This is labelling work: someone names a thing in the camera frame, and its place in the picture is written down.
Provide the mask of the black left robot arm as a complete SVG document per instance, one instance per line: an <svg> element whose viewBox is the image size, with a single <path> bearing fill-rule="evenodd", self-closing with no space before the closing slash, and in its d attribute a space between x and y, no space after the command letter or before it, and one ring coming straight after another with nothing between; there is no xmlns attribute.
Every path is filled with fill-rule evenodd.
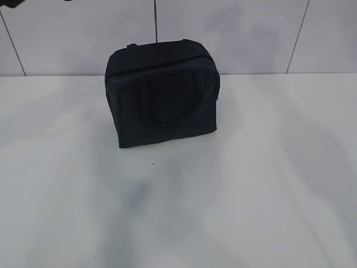
<svg viewBox="0 0 357 268"><path fill-rule="evenodd" d="M21 5L24 5L25 2L34 4L35 6L48 5L51 3L57 3L59 1L48 1L48 0L0 0L1 7L7 7L10 9L15 9Z"/></svg>

